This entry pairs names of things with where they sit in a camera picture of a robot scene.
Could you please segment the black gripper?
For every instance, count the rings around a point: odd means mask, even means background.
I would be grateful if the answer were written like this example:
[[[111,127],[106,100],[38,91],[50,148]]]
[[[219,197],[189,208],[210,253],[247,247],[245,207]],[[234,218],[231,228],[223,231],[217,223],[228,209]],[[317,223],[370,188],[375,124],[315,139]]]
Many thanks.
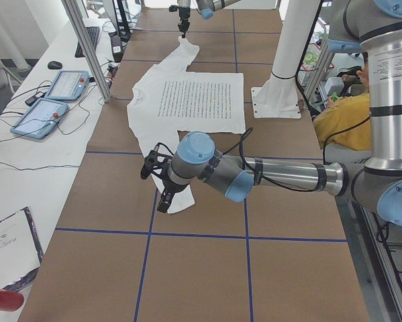
[[[190,7],[179,7],[179,17],[180,17],[180,22],[178,23],[178,27],[181,32],[181,37],[186,38],[187,37],[187,30],[189,29],[190,22]]]
[[[187,187],[187,184],[178,184],[173,182],[169,178],[167,172],[161,173],[161,179],[164,185],[164,190],[162,192],[163,195],[160,196],[160,200],[158,202],[156,210],[159,212],[167,213],[170,206],[172,205],[174,194],[184,191]]]

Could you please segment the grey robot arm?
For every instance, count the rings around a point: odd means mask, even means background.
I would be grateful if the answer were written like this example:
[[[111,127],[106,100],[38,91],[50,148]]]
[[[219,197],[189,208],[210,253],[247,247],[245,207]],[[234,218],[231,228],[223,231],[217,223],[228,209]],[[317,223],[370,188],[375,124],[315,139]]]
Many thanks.
[[[368,54],[370,157],[363,164],[343,158],[322,164],[290,158],[220,152],[203,132],[188,133],[173,156],[163,156],[164,189],[158,210],[168,211],[192,179],[240,202],[253,186],[275,185],[310,193],[325,191],[357,202],[383,220],[402,226],[402,1],[334,1],[330,48]]]
[[[239,2],[239,0],[196,0],[198,14],[203,19],[210,19],[213,14],[225,7],[233,5]],[[191,1],[177,1],[176,5],[171,5],[168,10],[170,12],[178,12],[180,17],[180,22],[178,23],[178,28],[182,37],[186,37],[186,33],[189,30],[191,16]]]

